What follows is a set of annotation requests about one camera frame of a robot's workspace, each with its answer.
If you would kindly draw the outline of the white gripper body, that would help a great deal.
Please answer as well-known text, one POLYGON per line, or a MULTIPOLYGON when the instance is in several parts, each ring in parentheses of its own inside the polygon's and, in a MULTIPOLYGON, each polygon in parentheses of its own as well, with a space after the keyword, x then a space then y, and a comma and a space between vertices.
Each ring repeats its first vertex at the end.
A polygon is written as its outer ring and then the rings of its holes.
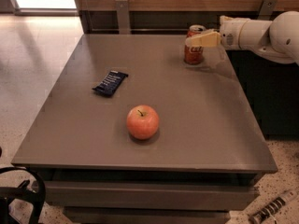
POLYGON ((230 21, 220 24, 221 44, 228 50, 241 50, 245 47, 241 44, 241 35, 249 18, 232 18, 230 21))

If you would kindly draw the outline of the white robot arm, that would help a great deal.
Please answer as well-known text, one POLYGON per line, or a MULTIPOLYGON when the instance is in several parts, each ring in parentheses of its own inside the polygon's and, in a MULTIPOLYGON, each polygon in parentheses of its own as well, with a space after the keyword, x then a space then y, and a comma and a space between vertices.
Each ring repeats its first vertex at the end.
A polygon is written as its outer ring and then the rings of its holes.
POLYGON ((223 45, 228 50, 249 50, 275 63, 299 65, 299 12, 288 11, 272 21, 221 16, 220 30, 205 30, 185 40, 189 48, 223 45))

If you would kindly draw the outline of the striped robot base part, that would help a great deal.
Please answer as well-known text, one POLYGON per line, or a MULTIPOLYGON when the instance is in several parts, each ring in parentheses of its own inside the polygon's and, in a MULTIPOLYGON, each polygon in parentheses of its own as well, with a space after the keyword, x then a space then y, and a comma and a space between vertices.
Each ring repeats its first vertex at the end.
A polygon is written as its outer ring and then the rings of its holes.
POLYGON ((298 196, 298 192, 294 189, 284 191, 277 196, 272 202, 261 208, 259 211, 249 217, 251 224, 262 224, 268 218, 274 220, 274 224, 277 224, 275 214, 288 203, 292 202, 298 196))

